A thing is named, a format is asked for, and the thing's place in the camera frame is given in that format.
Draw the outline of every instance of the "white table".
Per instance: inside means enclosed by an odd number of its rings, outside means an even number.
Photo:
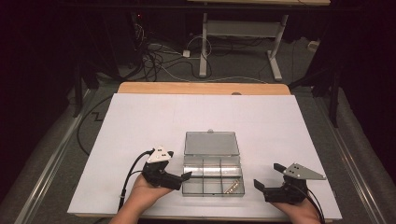
[[[156,202],[143,217],[287,220],[264,201],[262,193],[254,188],[253,179],[266,187],[280,187],[283,178],[273,169],[275,162],[284,166],[298,162],[325,175],[292,95],[118,93],[112,99],[68,213],[82,217],[114,216],[123,182],[138,155],[164,146],[175,152],[166,171],[181,175],[186,132],[209,129],[236,133],[245,196],[183,197],[181,191],[175,190]],[[145,160],[135,169],[141,169]],[[130,179],[126,196],[135,177]],[[317,195],[326,219],[340,219],[329,182],[308,180],[307,185]]]
[[[283,6],[328,6],[330,0],[189,0],[192,2],[210,3],[236,3],[236,4],[261,4],[261,5],[283,5]],[[289,15],[283,15],[280,22],[257,22],[257,21],[213,21],[207,19],[204,13],[202,48],[200,56],[200,77],[206,77],[206,66],[208,53],[206,42],[208,35],[226,36],[252,36],[252,37],[274,37],[273,49],[267,50],[269,64],[276,81],[282,80],[282,75],[276,61],[277,50],[285,31]]]

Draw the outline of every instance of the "small metal part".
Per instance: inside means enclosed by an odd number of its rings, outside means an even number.
[[[233,184],[226,191],[224,191],[224,193],[225,194],[233,193],[233,191],[236,190],[238,186],[239,186],[239,180],[235,180]]]
[[[159,161],[169,161],[171,160],[173,152],[166,152],[163,146],[154,148],[152,154],[148,158],[148,163],[159,162]]]
[[[298,163],[294,163],[288,169],[283,172],[284,175],[296,178],[296,179],[316,179],[316,180],[324,180],[326,179],[325,175],[318,174],[315,171],[312,171]]]

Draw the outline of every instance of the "cord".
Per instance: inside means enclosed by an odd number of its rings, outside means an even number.
[[[170,54],[182,55],[181,53],[177,52],[177,50],[172,49],[172,48],[169,48],[169,47],[167,47],[167,46],[165,46],[165,45],[163,45],[163,44],[154,44],[154,43],[150,43],[150,44],[148,44],[148,45],[149,45],[149,46],[150,46],[150,45],[161,46],[159,49],[156,49],[156,50],[154,50],[154,51],[159,51],[159,52],[161,52],[161,53],[170,53]],[[170,50],[172,50],[172,51],[160,51],[160,49],[162,49],[162,48],[170,49]]]
[[[206,54],[206,57],[209,56],[210,53],[212,52],[212,45],[210,44],[210,42],[209,42],[208,39],[204,38],[204,37],[201,36],[201,35],[197,35],[197,36],[194,37],[192,40],[190,40],[189,44],[187,44],[186,49],[189,49],[189,46],[190,46],[190,44],[192,43],[192,41],[193,41],[194,39],[197,39],[197,38],[202,38],[203,40],[205,40],[205,41],[209,44],[209,52]]]
[[[139,33],[137,34],[137,39],[139,39],[140,33],[142,34],[142,39],[140,40],[140,44],[139,46],[137,46],[138,48],[140,48],[140,46],[143,44],[144,39],[145,39],[145,30],[143,29],[143,27],[139,24],[136,24],[137,27],[139,27]]]
[[[191,80],[187,80],[187,79],[184,79],[184,78],[175,77],[168,70],[166,70],[166,68],[162,67],[161,65],[160,65],[160,67],[170,77],[172,77],[174,79],[177,79],[177,80],[180,80],[180,81],[185,81],[185,82],[196,82],[196,83],[201,83],[202,82],[202,83],[205,83],[205,82],[217,82],[217,81],[222,81],[222,80],[227,80],[227,79],[234,79],[234,78],[244,78],[244,79],[254,80],[254,81],[257,81],[257,82],[260,82],[260,83],[267,84],[267,82],[261,81],[259,79],[253,78],[253,77],[224,77],[224,78],[217,78],[217,79],[211,79],[211,80],[205,80],[205,81],[191,81]]]
[[[264,39],[266,39],[266,38],[263,38],[263,37],[257,37],[257,38],[254,38],[254,39],[235,39],[235,38],[231,39],[228,36],[226,36],[225,38],[221,38],[221,37],[218,37],[218,36],[215,36],[215,35],[208,35],[207,37],[213,37],[214,39],[218,39],[218,40],[221,40],[221,41],[226,41],[230,45],[230,48],[228,49],[227,52],[225,52],[223,54],[215,54],[215,53],[213,53],[213,51],[214,51],[213,49],[215,47],[227,47],[227,46],[225,46],[225,45],[216,45],[216,44],[213,44],[213,42],[212,42],[212,44],[211,44],[212,54],[215,55],[215,56],[218,56],[218,57],[223,57],[223,56],[229,55],[235,49],[243,49],[243,48],[247,48],[247,47],[259,46],[262,43],[262,41]]]
[[[317,210],[320,224],[325,224],[325,219],[324,219],[323,212],[322,212],[322,210],[321,210],[320,204],[318,203],[318,205],[316,205],[315,202],[312,200],[312,198],[311,198],[308,194],[306,194],[305,192],[303,192],[301,189],[297,188],[296,186],[294,186],[294,185],[292,185],[292,184],[288,184],[288,186],[290,186],[290,187],[292,187],[292,188],[297,189],[298,191],[300,191],[300,192],[305,196],[305,198],[306,198],[309,202],[312,203],[312,205],[315,207],[315,210]],[[317,199],[317,197],[315,196],[315,194],[314,194],[310,189],[309,189],[308,191],[309,191],[310,193],[312,193],[312,195],[315,197],[315,200],[317,200],[317,202],[318,202],[318,199]]]
[[[79,138],[79,130],[81,129],[82,123],[84,123],[84,120],[91,114],[91,112],[100,104],[102,104],[103,102],[105,102],[108,99],[111,99],[113,97],[113,95],[107,96],[105,99],[103,99],[102,101],[100,101],[97,105],[95,105],[81,120],[81,123],[78,125],[77,127],[77,141],[78,141],[78,145],[81,148],[81,150],[87,155],[90,156],[90,153],[84,148],[84,146],[81,144],[81,139]]]
[[[131,177],[131,175],[141,172],[141,171],[136,171],[133,172],[134,167],[136,166],[137,162],[142,159],[142,157],[144,157],[145,155],[151,155],[154,152],[155,149],[152,149],[150,151],[145,151],[142,154],[140,154],[140,156],[137,157],[137,159],[134,161],[134,164],[132,165],[131,169],[128,172],[128,175],[125,178],[125,182],[124,185],[122,187],[122,191],[121,191],[121,195],[120,195],[120,204],[119,204],[119,211],[122,208],[123,204],[124,204],[124,200],[125,200],[125,194],[126,194],[126,186],[128,185],[128,181],[129,181],[129,177]]]

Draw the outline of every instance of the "wooden table edge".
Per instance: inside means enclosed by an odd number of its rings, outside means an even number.
[[[285,84],[123,82],[120,84],[118,93],[290,95],[290,90]]]

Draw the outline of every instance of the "black cable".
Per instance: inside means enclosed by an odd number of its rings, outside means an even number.
[[[265,38],[260,38],[260,37],[257,37],[256,39],[254,39],[251,43],[249,43],[249,44],[240,44],[240,43],[238,43],[239,45],[242,45],[242,47],[236,47],[235,49],[243,49],[243,48],[247,48],[247,47],[257,47],[257,46],[259,46],[261,43],[262,43],[262,41],[264,41],[264,39]],[[236,39],[234,39],[234,40],[230,40],[230,41],[233,41],[233,42],[241,42],[241,41],[246,41],[246,40],[236,40]]]
[[[170,68],[170,67],[172,67],[172,66],[174,66],[174,65],[176,65],[176,64],[178,64],[178,63],[188,63],[188,64],[190,65],[190,67],[191,67],[191,74],[192,74],[192,76],[193,76],[193,77],[197,77],[197,76],[194,74],[194,69],[193,69],[192,63],[190,63],[190,62],[182,61],[182,62],[173,63],[173,64],[171,64],[171,65],[165,67],[164,69],[168,69],[168,68]]]
[[[160,70],[157,70],[158,67],[156,65],[156,62],[161,63],[161,61],[157,59],[156,55],[154,55],[155,57],[153,57],[149,52],[146,52],[146,56],[149,57],[149,59],[147,59],[147,61],[149,61],[152,64],[152,66],[146,66],[146,63],[145,63],[144,69],[143,69],[143,71],[145,73],[144,79],[147,82],[149,82],[149,78],[154,77],[154,79],[152,81],[155,82],[155,81],[157,81],[157,75],[160,71]],[[150,76],[149,74],[151,73],[152,70],[154,70],[154,74],[152,76]]]
[[[154,59],[156,61],[158,61],[158,64],[162,64],[163,63],[163,56],[161,54],[154,53],[154,52],[151,52],[151,54],[154,55]]]
[[[128,79],[128,78],[130,78],[130,77],[136,76],[136,75],[142,70],[142,68],[143,68],[143,63],[139,63],[139,64],[137,65],[137,67],[134,69],[134,71],[130,72],[128,75],[126,75],[126,76],[123,77],[123,78]]]
[[[315,201],[317,201],[317,204],[318,204],[318,207],[319,207],[319,210],[320,210],[322,219],[323,219],[323,221],[324,221],[323,211],[322,211],[322,209],[321,209],[321,206],[320,206],[320,203],[319,203],[319,201],[318,201],[318,199],[317,199],[317,196],[315,196],[315,194],[314,194],[314,192],[312,192],[312,190],[308,189],[308,191],[312,194],[312,196],[314,196]]]
[[[218,57],[223,57],[223,56],[227,56],[227,55],[229,55],[231,52],[233,52],[233,41],[231,41],[230,39],[228,39],[228,38],[226,38],[226,39],[222,39],[222,38],[219,38],[219,37],[217,37],[217,36],[215,36],[217,39],[220,39],[220,40],[223,40],[223,41],[227,41],[227,43],[230,45],[230,48],[228,49],[228,51],[227,52],[225,52],[225,53],[223,53],[223,54],[216,54],[216,53],[214,53],[213,51],[213,49],[215,48],[215,47],[227,47],[227,46],[222,46],[222,45],[216,45],[216,44],[211,44],[210,46],[212,47],[212,54],[214,55],[214,56],[218,56]]]
[[[292,185],[292,184],[288,184],[288,186],[290,186],[290,187],[292,187],[292,188],[297,189],[298,191],[300,191],[300,192],[305,196],[305,198],[306,198],[309,202],[312,203],[312,205],[315,207],[315,210],[317,210],[320,224],[325,224],[325,220],[324,220],[324,216],[323,216],[323,213],[322,213],[322,211],[321,211],[321,208],[320,208],[320,209],[318,208],[318,206],[315,204],[315,202],[312,200],[312,198],[311,198],[308,194],[306,194],[305,192],[303,192],[301,189],[297,188],[296,186],[294,186],[294,185]]]
[[[167,62],[163,62],[163,63],[171,63],[171,62],[174,62],[174,61],[177,61],[177,60],[180,60],[180,59],[183,59],[184,57],[183,56],[181,56],[181,57],[178,57],[178,58],[176,58],[176,59],[173,59],[173,60],[170,60],[170,61],[167,61]]]
[[[152,154],[152,152],[153,152],[154,150],[155,150],[155,149],[152,149],[151,151],[145,151],[145,152],[143,152],[143,153],[140,154],[140,156],[138,156],[138,157],[136,158],[136,160],[134,161],[134,164],[132,165],[131,169],[129,170],[128,175],[126,176],[124,185],[123,185],[123,187],[122,187],[122,191],[121,191],[121,195],[120,195],[119,211],[120,211],[120,209],[122,208],[122,206],[123,206],[123,204],[124,204],[125,194],[126,194],[126,186],[128,185],[129,177],[131,177],[131,175],[133,175],[133,174],[139,172],[139,171],[136,171],[136,172],[133,172],[133,173],[132,173],[132,171],[134,170],[134,167],[136,166],[137,162],[138,162],[142,157],[144,157],[145,155],[150,155],[150,154]]]
[[[100,101],[96,106],[94,106],[85,116],[84,118],[82,118],[81,122],[79,123],[78,127],[77,127],[77,141],[78,141],[78,145],[81,148],[81,150],[87,155],[90,156],[90,153],[84,148],[84,146],[81,144],[81,139],[79,138],[79,130],[81,129],[82,123],[84,123],[84,120],[91,114],[91,112],[100,104],[102,104],[103,102],[105,102],[108,99],[111,99],[113,97],[113,95],[107,96],[105,99],[103,99],[102,101]]]

